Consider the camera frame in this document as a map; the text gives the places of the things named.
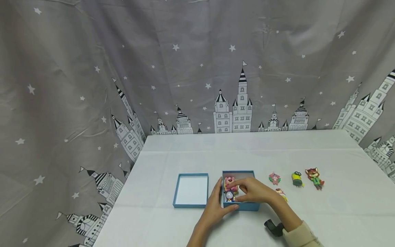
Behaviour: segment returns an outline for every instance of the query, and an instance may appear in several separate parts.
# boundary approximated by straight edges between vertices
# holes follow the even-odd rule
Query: small toy figure
[[[226,186],[227,186],[228,184],[234,182],[234,180],[235,180],[234,177],[226,177],[226,178],[224,179],[224,193],[226,193],[226,192],[228,192],[228,191],[231,191],[231,192],[233,193],[233,195],[237,195],[237,194],[239,193],[239,187],[238,187],[237,185],[236,185],[236,186],[233,186],[233,187],[230,188],[230,189],[227,189],[227,188],[226,188]]]
[[[225,202],[235,202],[235,196],[233,195],[233,193],[231,191],[228,191],[225,194]]]
[[[280,175],[277,175],[276,173],[272,173],[269,175],[269,180],[274,184],[278,185],[278,183],[281,181]]]
[[[297,186],[297,187],[304,187],[305,185],[302,182],[302,178],[300,177],[302,176],[302,173],[296,171],[292,174],[292,184]]]
[[[325,181],[322,181],[319,176],[320,174],[318,173],[318,168],[311,168],[308,170],[305,170],[308,179],[313,181],[314,186],[316,187],[317,190],[322,190],[322,186],[324,185]]]
[[[288,199],[287,199],[287,197],[285,196],[284,191],[282,191],[281,189],[277,188],[277,189],[276,189],[276,192],[279,193],[279,195],[282,196],[286,202],[288,202]]]

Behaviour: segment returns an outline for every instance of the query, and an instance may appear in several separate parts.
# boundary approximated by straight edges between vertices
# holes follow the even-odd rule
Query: sleeve
[[[304,221],[293,231],[283,229],[282,232],[289,247],[324,247]]]

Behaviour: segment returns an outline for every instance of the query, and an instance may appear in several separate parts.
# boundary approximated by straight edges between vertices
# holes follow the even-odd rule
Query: gray curtain
[[[151,134],[345,129],[395,179],[394,9],[1,1],[2,244],[93,246]]]

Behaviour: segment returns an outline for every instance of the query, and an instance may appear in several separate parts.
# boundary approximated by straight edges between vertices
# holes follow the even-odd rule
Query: blue box
[[[205,208],[208,195],[208,173],[180,173],[174,192],[173,207]]]
[[[254,171],[222,171],[222,197],[221,200],[224,203],[224,207],[228,207],[233,204],[239,205],[239,211],[258,211],[260,203],[255,203],[255,202],[226,202],[225,201],[225,193],[224,193],[224,182],[225,182],[225,177],[234,177],[235,180],[239,179],[244,179],[247,177],[255,177]],[[239,195],[240,196],[244,195],[244,192],[240,190],[239,188]]]

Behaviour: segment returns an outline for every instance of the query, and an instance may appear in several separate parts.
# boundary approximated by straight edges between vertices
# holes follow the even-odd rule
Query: hand
[[[197,225],[204,228],[210,228],[218,223],[226,214],[235,211],[239,208],[238,205],[231,205],[222,208],[220,204],[220,190],[222,184],[222,177],[220,177],[214,186],[209,199],[207,200],[206,208],[200,217]]]
[[[277,192],[253,177],[235,180],[228,184],[226,188],[231,188],[236,185],[245,193],[244,196],[236,197],[236,202],[259,202],[270,204],[274,199],[279,197]]]

